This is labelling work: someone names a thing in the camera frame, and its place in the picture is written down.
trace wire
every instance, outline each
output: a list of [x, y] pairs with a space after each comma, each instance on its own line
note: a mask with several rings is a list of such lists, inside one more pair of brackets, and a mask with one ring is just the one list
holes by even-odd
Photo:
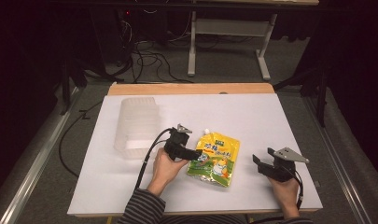
[[177, 47], [185, 47], [185, 46], [189, 45], [190, 41], [191, 41], [190, 39], [187, 38], [188, 36], [189, 36], [189, 34], [182, 36], [181, 38], [176, 38], [174, 40], [170, 40], [169, 44], [171, 44], [173, 46], [177, 46]]
[[[113, 74], [108, 74], [107, 72], [98, 70], [96, 67], [90, 65], [89, 63], [85, 63], [85, 62], [81, 61], [80, 59], [75, 59], [75, 61], [83, 69], [84, 74], [86, 75], [86, 77], [105, 78], [105, 79], [113, 81], [113, 82], [115, 82], [115, 81], [117, 81], [117, 82], [123, 82], [124, 78], [118, 78], [117, 76], [125, 73], [126, 71], [128, 71], [130, 69], [130, 67], [133, 66], [133, 58], [130, 56], [128, 58], [128, 61], [126, 62], [125, 66], [123, 68], [121, 68], [120, 70], [118, 70], [117, 72], [115, 72]], [[86, 70], [91, 70], [97, 76], [89, 74]]]
[[168, 40], [170, 43], [176, 41], [176, 40], [179, 40], [179, 39], [183, 39], [187, 36], [189, 36], [190, 34], [186, 34], [186, 32], [188, 31], [189, 29], [189, 24], [191, 22], [191, 12], [189, 12], [189, 18], [188, 18], [188, 22], [186, 23], [186, 28], [185, 30], [183, 31], [182, 35], [180, 35], [179, 37], [175, 38], [175, 39], [171, 39], [171, 40]]
[[251, 39], [254, 38], [253, 36], [245, 36], [245, 37], [241, 37], [242, 39], [232, 40], [232, 39], [228, 39], [227, 37], [231, 37], [231, 36], [230, 35], [198, 35], [198, 38], [201, 39], [203, 42], [208, 42], [208, 43], [214, 42], [214, 43], [209, 47], [201, 47], [197, 41], [195, 46], [199, 49], [212, 49], [220, 43], [239, 44], [239, 43], [250, 41]]
[[[192, 81], [189, 81], [189, 80], [186, 80], [186, 79], [181, 79], [181, 78], [177, 78], [175, 77], [174, 75], [172, 75], [172, 72], [171, 72], [171, 65], [168, 63], [168, 60], [165, 58], [165, 56], [161, 53], [155, 53], [155, 52], [151, 52], [151, 51], [144, 51], [144, 52], [140, 52], [140, 50], [138, 49], [138, 45], [140, 44], [138, 43], [136, 45], [136, 51], [134, 51], [133, 53], [136, 53], [139, 55], [139, 59], [136, 61], [137, 64], [139, 64], [141, 66], [141, 71], [140, 71], [140, 74], [138, 77], [136, 77], [134, 79], [134, 82], [133, 83], [137, 83], [138, 82], [138, 78], [140, 77], [140, 75], [142, 74], [142, 70], [143, 70], [143, 67], [144, 66], [151, 66], [153, 64], [155, 64], [156, 62], [160, 62], [161, 64], [159, 64], [157, 66], [157, 69], [156, 69], [156, 76], [163, 82], [184, 82], [184, 83], [193, 83]], [[144, 59], [145, 58], [152, 58], [154, 59], [154, 61], [152, 63], [149, 63], [149, 64], [144, 64]], [[160, 77], [159, 75], [159, 69], [161, 68], [161, 66], [163, 65], [162, 62], [165, 62], [168, 66], [168, 75], [173, 79], [173, 80], [166, 80], [166, 79], [163, 79]]]
[[299, 183], [300, 186], [300, 192], [299, 192], [299, 199], [297, 200], [297, 209], [300, 209], [301, 203], [302, 203], [302, 197], [304, 195], [304, 185], [302, 184], [301, 176], [297, 171], [295, 173], [299, 176], [300, 179], [298, 179], [294, 174], [292, 174], [285, 166], [281, 166], [286, 172], [288, 172], [296, 181]]
[[63, 154], [62, 154], [62, 148], [63, 148], [63, 140], [64, 138], [66, 137], [67, 133], [72, 129], [72, 127], [82, 118], [84, 118], [86, 116], [86, 114], [88, 112], [90, 112], [92, 109], [94, 109], [96, 106], [98, 106], [102, 101], [96, 103], [95, 105], [91, 106], [89, 109], [87, 110], [84, 110], [84, 112], [82, 112], [82, 114], [76, 118], [72, 124], [70, 124], [70, 126], [66, 129], [66, 131], [63, 133], [63, 136], [61, 137], [61, 140], [60, 140], [60, 144], [58, 145], [58, 155], [59, 155], [59, 158], [60, 158], [60, 161], [61, 161], [61, 164], [63, 165], [63, 168], [66, 169], [66, 171], [68, 171], [71, 175], [74, 175], [75, 177], [78, 178], [78, 174], [76, 174], [72, 169], [70, 169], [66, 163], [63, 161]]
[[156, 146], [158, 143], [160, 142], [163, 142], [163, 141], [159, 141], [159, 139], [162, 137], [163, 134], [165, 134], [166, 132], [170, 132], [172, 131], [173, 129], [169, 128], [169, 129], [165, 129], [164, 131], [162, 131], [159, 136], [157, 136], [157, 138], [154, 140], [153, 144], [151, 144], [151, 147], [148, 149], [148, 152], [145, 156], [145, 160], [143, 161], [143, 164], [142, 164], [142, 168], [140, 169], [140, 172], [139, 172], [139, 176], [138, 176], [138, 179], [136, 181], [136, 185], [135, 185], [135, 188], [134, 190], [138, 189], [139, 186], [140, 186], [140, 183], [142, 182], [142, 177], [143, 177], [143, 173], [145, 172], [146, 170], [146, 166], [147, 166], [147, 161], [148, 159], [150, 158], [150, 152], [151, 150], [153, 150], [154, 146]]
[[146, 13], [148, 13], [148, 14], [151, 14], [151, 13], [156, 13], [157, 12], [157, 10], [154, 10], [154, 11], [147, 11], [147, 10], [145, 10], [145, 9], [143, 9], [143, 11], [144, 12], [146, 12]]
[[130, 28], [130, 38], [128, 39], [128, 43], [130, 43], [132, 38], [133, 38], [133, 28], [126, 21], [120, 21], [120, 22], [123, 22], [125, 24], [125, 30], [122, 32], [122, 34], [119, 36], [119, 38], [121, 39], [122, 44], [124, 44], [124, 38], [123, 37], [125, 36], [125, 32], [127, 31], [127, 27], [129, 27]]

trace black cable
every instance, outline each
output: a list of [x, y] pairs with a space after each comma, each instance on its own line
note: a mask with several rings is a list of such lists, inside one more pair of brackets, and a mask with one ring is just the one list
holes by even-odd
[[[108, 74], [106, 71], [101, 71], [101, 70], [97, 69], [95, 66], [92, 66], [89, 63], [85, 63], [85, 62], [81, 61], [80, 59], [75, 59], [75, 61], [83, 69], [84, 75], [86, 77], [104, 78], [104, 79], [107, 79], [107, 80], [113, 81], [113, 82], [115, 82], [115, 81], [123, 82], [124, 78], [118, 78], [117, 76], [125, 73], [126, 71], [128, 71], [133, 66], [133, 58], [130, 56], [128, 58], [126, 64], [124, 65], [124, 67], [122, 67], [120, 70], [118, 70], [117, 72], [115, 72], [113, 74]], [[88, 73], [85, 70], [92, 71], [96, 76]]]
[[[150, 65], [153, 65], [155, 64], [156, 62], [160, 62], [161, 64], [157, 66], [157, 69], [156, 69], [156, 76], [163, 82], [169, 82], [169, 83], [174, 83], [174, 82], [183, 82], [183, 83], [194, 83], [190, 80], [186, 80], [186, 79], [181, 79], [181, 78], [177, 78], [175, 77], [174, 75], [172, 75], [172, 72], [171, 72], [171, 65], [168, 63], [168, 60], [166, 60], [165, 56], [161, 53], [155, 53], [155, 52], [151, 52], [151, 51], [145, 51], [144, 53], [141, 53], [139, 52], [139, 50], [137, 52], [134, 52], [134, 53], [137, 53], [139, 54], [139, 59], [137, 60], [137, 63], [141, 66], [150, 66]], [[143, 59], [144, 58], [153, 58], [154, 59], [154, 62], [150, 63], [150, 64], [146, 64], [144, 65], [143, 64]], [[166, 80], [166, 79], [163, 79], [160, 77], [159, 75], [159, 69], [160, 67], [162, 66], [162, 60], [164, 60], [168, 66], [168, 75], [173, 79], [173, 80]]]
[[172, 131], [172, 130], [173, 130], [173, 129], [171, 129], [171, 128], [169, 128], [169, 129], [165, 129], [164, 131], [162, 131], [162, 132], [159, 134], [159, 136], [157, 136], [157, 138], [154, 140], [153, 144], [151, 144], [151, 147], [150, 147], [150, 149], [148, 150], [148, 152], [147, 152], [147, 154], [146, 154], [146, 156], [145, 156], [145, 160], [143, 161], [142, 168], [140, 169], [139, 176], [138, 176], [138, 179], [137, 179], [137, 181], [136, 181], [136, 185], [135, 185], [134, 190], [138, 189], [139, 186], [140, 186], [140, 183], [142, 182], [143, 173], [144, 173], [145, 170], [146, 170], [147, 161], [148, 161], [148, 159], [150, 158], [150, 152], [151, 152], [151, 150], [152, 150], [152, 149], [154, 148], [154, 146], [156, 146], [158, 143], [162, 142], [162, 141], [160, 141], [160, 142], [158, 142], [158, 141], [159, 141], [159, 139], [161, 138], [161, 136], [162, 136], [163, 134], [165, 134], [166, 132], [170, 132], [170, 131]]
[[185, 47], [185, 46], [190, 44], [190, 40], [187, 39], [188, 36], [184, 36], [184, 37], [182, 37], [180, 39], [176, 39], [176, 40], [169, 40], [169, 44], [177, 46], [177, 47]]
[[219, 39], [214, 37], [215, 35], [199, 35], [198, 38], [199, 39], [202, 39], [206, 42], [211, 42], [211, 41], [215, 41], [215, 43], [213, 43], [213, 45], [209, 46], [209, 47], [201, 47], [200, 45], [198, 45], [198, 43], [195, 44], [195, 47], [196, 48], [199, 48], [199, 49], [212, 49], [214, 48], [215, 46], [217, 46], [217, 44], [219, 43]]
[[161, 143], [161, 142], [166, 142], [166, 140], [160, 140], [160, 141], [158, 141], [158, 142], [156, 143], [156, 145], [158, 145], [158, 144]]
[[84, 112], [82, 112], [82, 114], [76, 118], [72, 124], [70, 124], [70, 126], [66, 129], [66, 131], [63, 133], [63, 136], [61, 137], [61, 140], [60, 140], [60, 144], [58, 145], [58, 155], [59, 155], [59, 158], [60, 158], [60, 161], [61, 161], [61, 164], [63, 165], [63, 168], [66, 169], [66, 171], [68, 171], [70, 174], [74, 175], [75, 177], [78, 178], [78, 174], [76, 174], [73, 170], [71, 170], [67, 165], [66, 163], [63, 161], [63, 154], [62, 154], [62, 148], [63, 148], [63, 140], [64, 138], [66, 137], [67, 133], [72, 129], [72, 127], [80, 120], [82, 119], [84, 116], [86, 116], [86, 114], [91, 111], [92, 109], [94, 109], [96, 106], [98, 106], [102, 101], [96, 103], [95, 105], [91, 106], [89, 109], [85, 110]]
[[230, 35], [218, 35], [217, 36], [217, 38], [219, 40], [221, 40], [222, 42], [232, 43], [232, 44], [244, 43], [244, 42], [250, 41], [250, 40], [252, 40], [254, 38], [254, 36], [243, 36], [239, 40], [233, 40], [233, 39], [225, 38], [225, 37], [231, 37], [231, 36]]
[[131, 72], [132, 72], [132, 74], [133, 74], [133, 80], [135, 80], [135, 72], [134, 72], [134, 70], [133, 70], [133, 66], [131, 67]]
[[[144, 43], [148, 43], [150, 45], [148, 47], [142, 47], [142, 49], [139, 49], [139, 45], [140, 44], [144, 44]], [[137, 45], [138, 45], [137, 50], [147, 51], [147, 50], [153, 49], [154, 48], [154, 43], [155, 43], [155, 41], [142, 40], [142, 41], [140, 41], [140, 42], [137, 43]]]
[[142, 76], [143, 66], [144, 66], [143, 65], [143, 57], [142, 57], [141, 53], [139, 52], [138, 44], [136, 44], [135, 48], [136, 48], [137, 54], [139, 55], [139, 59], [141, 60], [141, 64], [140, 64], [141, 66], [140, 66], [140, 71], [139, 71], [138, 77], [133, 76], [133, 84], [138, 83], [138, 79], [140, 78], [140, 76]]
[[188, 17], [188, 22], [186, 23], [186, 28], [185, 28], [185, 30], [182, 32], [182, 34], [180, 35], [180, 36], [176, 36], [174, 39], [170, 39], [170, 40], [168, 40], [168, 42], [169, 43], [172, 43], [173, 45], [174, 45], [174, 41], [176, 41], [176, 40], [180, 40], [180, 39], [183, 39], [183, 38], [185, 38], [185, 37], [187, 37], [187, 36], [190, 36], [191, 34], [187, 34], [187, 31], [188, 31], [188, 29], [189, 29], [189, 25], [190, 25], [190, 22], [191, 22], [191, 12], [189, 12], [189, 17]]
[[301, 207], [301, 203], [302, 203], [302, 197], [304, 195], [304, 185], [302, 184], [302, 180], [301, 180], [301, 176], [299, 175], [299, 173], [297, 171], [295, 171], [295, 173], [297, 175], [299, 175], [299, 178], [300, 180], [294, 175], [292, 174], [285, 166], [281, 166], [285, 171], [287, 171], [296, 181], [297, 183], [299, 183], [299, 186], [300, 186], [300, 192], [299, 192], [299, 199], [297, 200], [297, 209], [300, 210], [300, 207]]

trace white metal frame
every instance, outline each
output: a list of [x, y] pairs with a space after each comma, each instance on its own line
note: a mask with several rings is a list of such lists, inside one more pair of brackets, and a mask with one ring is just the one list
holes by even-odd
[[197, 19], [197, 13], [191, 12], [191, 41], [189, 48], [188, 76], [195, 76], [195, 36], [196, 34], [209, 35], [243, 35], [263, 36], [261, 49], [256, 49], [256, 57], [264, 80], [270, 80], [270, 73], [264, 59], [265, 51], [270, 42], [273, 27], [275, 26], [276, 14], [272, 14], [269, 21], [229, 21]]

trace table leg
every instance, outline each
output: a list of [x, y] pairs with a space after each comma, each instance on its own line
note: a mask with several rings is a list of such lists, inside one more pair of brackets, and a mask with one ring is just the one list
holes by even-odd
[[197, 25], [197, 13], [195, 11], [191, 12], [191, 41], [189, 47], [189, 70], [188, 76], [195, 76], [195, 28]]
[[256, 56], [258, 58], [260, 71], [261, 71], [263, 79], [266, 81], [270, 80], [271, 77], [270, 77], [270, 73], [268, 72], [267, 64], [264, 60], [264, 53], [268, 47], [268, 43], [270, 42], [271, 34], [273, 33], [273, 27], [275, 26], [276, 16], [277, 14], [272, 14], [269, 25], [267, 27], [267, 31], [263, 39], [263, 45], [261, 49], [256, 50]]

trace striped sleeve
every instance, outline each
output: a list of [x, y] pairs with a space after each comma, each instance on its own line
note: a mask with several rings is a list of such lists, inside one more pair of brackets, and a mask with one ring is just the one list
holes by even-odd
[[125, 207], [124, 215], [118, 224], [159, 223], [165, 209], [165, 201], [148, 192], [146, 189], [136, 189]]

